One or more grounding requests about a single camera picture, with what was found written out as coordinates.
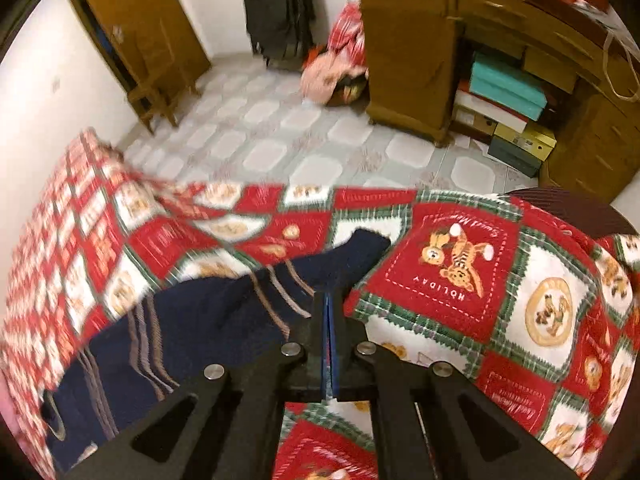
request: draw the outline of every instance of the white cable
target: white cable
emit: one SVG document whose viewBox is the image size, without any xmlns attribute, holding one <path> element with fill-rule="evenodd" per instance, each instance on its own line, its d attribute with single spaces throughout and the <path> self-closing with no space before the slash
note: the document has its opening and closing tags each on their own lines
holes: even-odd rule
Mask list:
<svg viewBox="0 0 640 480">
<path fill-rule="evenodd" d="M 613 83 L 611 82 L 611 78 L 609 77 L 609 47 L 611 46 L 611 42 L 613 41 L 614 35 L 612 33 L 611 30 L 607 30 L 607 39 L 604 42 L 604 47 L 603 49 L 603 53 L 602 53 L 602 70 L 604 72 L 605 77 L 607 78 L 607 82 L 609 83 L 609 86 L 611 88 L 611 91 L 614 93 L 614 95 L 623 101 L 627 101 L 629 103 L 635 103 L 638 102 L 640 100 L 640 81 L 638 81 L 638 73 L 636 72 L 636 69 L 634 67 L 634 62 L 631 59 L 631 50 L 629 49 L 628 46 L 626 46 L 624 43 L 622 43 L 620 40 L 618 40 L 618 43 L 620 45 L 622 45 L 622 48 L 625 49 L 626 52 L 626 59 L 629 62 L 629 67 L 631 68 L 631 72 L 634 75 L 634 79 L 636 80 L 636 84 L 638 85 L 638 90 L 636 90 L 636 93 L 633 94 L 632 96 L 623 96 L 620 95 L 618 92 L 616 92 L 616 89 L 613 88 Z"/>
</svg>

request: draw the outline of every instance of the red patchwork blanket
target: red patchwork blanket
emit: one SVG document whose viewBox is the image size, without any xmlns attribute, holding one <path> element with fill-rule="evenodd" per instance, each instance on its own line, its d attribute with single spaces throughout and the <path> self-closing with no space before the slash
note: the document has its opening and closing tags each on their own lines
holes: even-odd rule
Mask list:
<svg viewBox="0 0 640 480">
<path fill-rule="evenodd" d="M 416 364 L 451 362 L 586 476 L 640 348 L 637 237 L 596 242 L 504 196 L 178 186 L 120 163 L 92 131 L 65 152 L 14 250 L 0 354 L 30 459 L 53 478 L 42 393 L 142 295 L 322 251 L 357 227 L 392 241 L 345 304 L 369 338 Z M 275 479 L 376 478 L 366 403 L 288 406 L 282 437 Z"/>
</svg>

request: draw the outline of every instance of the silver screw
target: silver screw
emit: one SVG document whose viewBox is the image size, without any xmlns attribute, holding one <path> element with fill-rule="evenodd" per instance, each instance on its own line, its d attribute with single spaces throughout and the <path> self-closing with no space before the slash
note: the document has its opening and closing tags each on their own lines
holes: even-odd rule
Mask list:
<svg viewBox="0 0 640 480">
<path fill-rule="evenodd" d="M 376 349 L 376 344 L 371 341 L 363 341 L 356 346 L 356 350 L 361 355 L 373 355 L 376 353 Z"/>
<path fill-rule="evenodd" d="M 433 373 L 438 377 L 449 377 L 453 373 L 453 366 L 444 361 L 435 362 L 431 365 L 431 368 L 433 368 Z"/>
<path fill-rule="evenodd" d="M 282 345 L 282 348 L 280 348 L 282 354 L 286 355 L 287 357 L 294 357 L 298 355 L 301 350 L 302 348 L 298 343 L 284 343 L 284 345 Z"/>
<path fill-rule="evenodd" d="M 223 365 L 209 365 L 204 369 L 204 376 L 209 381 L 215 381 L 225 374 Z"/>
</svg>

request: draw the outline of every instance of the black bag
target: black bag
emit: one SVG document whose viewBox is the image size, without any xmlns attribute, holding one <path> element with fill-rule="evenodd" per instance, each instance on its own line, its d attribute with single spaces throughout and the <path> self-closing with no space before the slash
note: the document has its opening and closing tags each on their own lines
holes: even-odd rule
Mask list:
<svg viewBox="0 0 640 480">
<path fill-rule="evenodd" d="M 313 46 L 312 0 L 244 0 L 246 31 L 254 54 L 270 59 L 304 59 Z"/>
</svg>

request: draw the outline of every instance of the tiled floor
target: tiled floor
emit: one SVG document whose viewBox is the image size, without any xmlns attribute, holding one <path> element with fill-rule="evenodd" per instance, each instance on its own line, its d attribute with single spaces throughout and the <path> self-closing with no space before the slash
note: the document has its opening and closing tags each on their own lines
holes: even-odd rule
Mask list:
<svg viewBox="0 0 640 480">
<path fill-rule="evenodd" d="M 160 178 L 244 182 L 427 186 L 475 193 L 532 187 L 487 156 L 487 147 L 457 136 L 447 148 L 370 126 L 348 107 L 304 102 L 300 76 L 272 72 L 259 59 L 215 63 L 200 81 L 204 96 L 187 104 L 180 127 L 166 121 L 126 149 L 126 158 Z"/>
</svg>

